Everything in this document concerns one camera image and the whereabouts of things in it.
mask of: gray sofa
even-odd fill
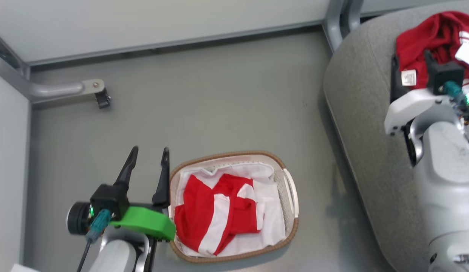
[[[432,14],[469,14],[469,0],[387,14],[362,24],[334,53],[325,97],[382,253],[397,272],[427,271],[430,255],[404,138],[384,134],[395,39]]]

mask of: laundry basket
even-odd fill
[[[170,206],[169,206],[169,217],[174,220],[175,218],[175,207],[176,195],[179,186],[180,173],[184,170],[190,170],[194,168],[217,168],[226,165],[236,165],[244,163],[256,163],[260,162],[263,164],[270,165],[274,169],[274,182],[278,189],[279,198],[281,201],[281,209],[283,212],[283,219],[285,223],[286,238],[274,246],[268,246],[264,249],[251,251],[248,253],[242,253],[239,255],[231,255],[226,257],[191,257],[184,254],[182,250],[182,243],[179,240],[177,234],[174,241],[170,242],[174,252],[183,260],[193,263],[214,263],[224,262],[231,260],[239,260],[242,258],[253,257],[274,251],[276,249],[286,246],[295,236],[298,229],[298,196],[293,182],[291,174],[286,170],[283,162],[275,155],[265,151],[242,151],[233,153],[222,153],[218,155],[207,156],[195,160],[191,160],[176,167],[170,175]]]

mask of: green plastic bracket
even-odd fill
[[[158,239],[174,240],[175,224],[167,215],[144,207],[130,206],[120,221],[110,221],[115,227],[124,227]]]

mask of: black caster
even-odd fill
[[[111,97],[108,96],[107,89],[103,89],[98,93],[95,93],[96,103],[100,109],[110,107],[110,99]]]

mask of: metal leg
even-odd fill
[[[354,31],[360,26],[360,12],[364,0],[349,0],[342,13],[342,26],[348,32]]]
[[[25,65],[0,38],[0,76],[33,104],[95,94],[100,108],[110,106],[110,96],[101,79],[41,85],[30,82],[29,74],[30,67]]]
[[[342,43],[340,32],[340,14],[344,7],[344,0],[330,0],[323,27],[332,52]]]

